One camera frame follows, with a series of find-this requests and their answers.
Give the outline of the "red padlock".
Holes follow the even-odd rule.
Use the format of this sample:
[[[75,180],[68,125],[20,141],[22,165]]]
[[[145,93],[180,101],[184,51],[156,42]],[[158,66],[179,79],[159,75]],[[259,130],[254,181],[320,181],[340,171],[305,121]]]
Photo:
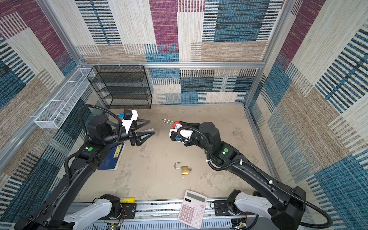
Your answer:
[[[172,125],[173,129],[179,129],[180,127],[182,127],[183,125],[178,122],[178,121],[171,121],[171,120],[167,120],[167,119],[163,119],[164,123],[170,124]]]

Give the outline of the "brass padlock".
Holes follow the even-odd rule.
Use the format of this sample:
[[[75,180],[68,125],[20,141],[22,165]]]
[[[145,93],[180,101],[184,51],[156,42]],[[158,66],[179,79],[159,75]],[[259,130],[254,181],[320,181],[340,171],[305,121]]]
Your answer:
[[[177,169],[177,170],[180,170],[182,175],[187,175],[187,174],[190,174],[192,172],[192,168],[190,168],[188,166],[181,166],[180,164],[181,164],[181,162],[176,162],[174,164],[174,168]]]

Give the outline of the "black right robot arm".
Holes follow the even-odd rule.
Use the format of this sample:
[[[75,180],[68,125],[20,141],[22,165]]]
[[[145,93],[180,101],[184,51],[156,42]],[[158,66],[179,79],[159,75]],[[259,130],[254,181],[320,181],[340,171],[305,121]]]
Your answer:
[[[228,171],[247,182],[260,196],[233,191],[228,197],[231,212],[252,212],[270,219],[280,230],[296,230],[299,226],[327,229],[333,220],[329,214],[306,200],[306,192],[299,186],[283,184],[251,163],[238,149],[221,140],[220,132],[212,122],[187,123],[175,121],[169,132],[172,141],[186,147],[197,146],[206,154],[206,162],[215,171]],[[310,207],[326,218],[322,224],[302,222]]]

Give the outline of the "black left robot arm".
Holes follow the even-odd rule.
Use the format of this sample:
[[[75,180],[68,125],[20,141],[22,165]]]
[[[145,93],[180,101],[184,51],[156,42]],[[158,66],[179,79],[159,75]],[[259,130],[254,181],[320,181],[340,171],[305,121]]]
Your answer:
[[[64,161],[65,175],[51,195],[29,218],[20,218],[14,226],[16,230],[82,230],[100,218],[121,216],[120,199],[110,194],[76,214],[67,215],[67,211],[113,147],[126,141],[140,146],[155,132],[139,131],[150,121],[140,119],[136,110],[126,109],[121,117],[100,106],[86,104],[78,109],[78,118],[85,134],[83,145]]]

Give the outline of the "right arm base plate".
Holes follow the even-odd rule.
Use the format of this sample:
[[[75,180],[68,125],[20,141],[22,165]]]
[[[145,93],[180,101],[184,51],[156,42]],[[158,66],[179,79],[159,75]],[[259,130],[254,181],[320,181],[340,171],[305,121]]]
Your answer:
[[[210,207],[214,210],[216,217],[245,217],[245,212],[240,212],[238,214],[232,213],[225,200],[212,201]]]

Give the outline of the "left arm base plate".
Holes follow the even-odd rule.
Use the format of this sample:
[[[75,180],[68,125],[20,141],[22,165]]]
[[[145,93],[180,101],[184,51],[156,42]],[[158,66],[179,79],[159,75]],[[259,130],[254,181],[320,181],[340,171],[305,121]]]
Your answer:
[[[103,217],[100,218],[99,220],[127,220],[127,219],[134,219],[135,215],[136,215],[136,209],[137,209],[137,204],[136,203],[122,203],[120,204],[121,208],[119,209],[119,212],[115,215],[113,214],[112,216],[107,216],[107,217]]]

